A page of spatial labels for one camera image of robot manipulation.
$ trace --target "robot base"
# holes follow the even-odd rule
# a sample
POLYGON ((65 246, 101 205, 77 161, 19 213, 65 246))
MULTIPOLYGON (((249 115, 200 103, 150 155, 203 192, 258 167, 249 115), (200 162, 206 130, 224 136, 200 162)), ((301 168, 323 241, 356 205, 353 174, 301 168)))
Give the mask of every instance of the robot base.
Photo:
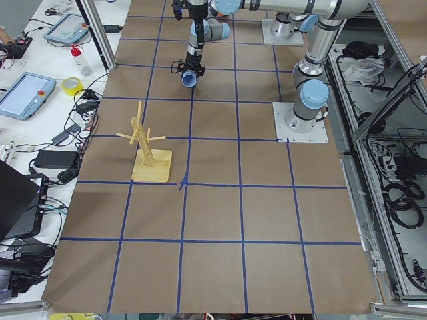
POLYGON ((289 45, 294 47, 301 47, 302 45, 304 45, 304 40, 302 39, 301 33, 299 31, 295 31, 294 34, 287 39, 274 37, 270 32, 274 21, 274 19, 261 20, 262 35, 264 37, 265 45, 289 45))
POLYGON ((285 124, 285 116, 295 103, 273 102, 274 124, 276 125, 276 137, 279 142, 302 142, 302 143, 328 143, 325 125, 323 121, 316 122, 309 133, 296 133, 285 124))

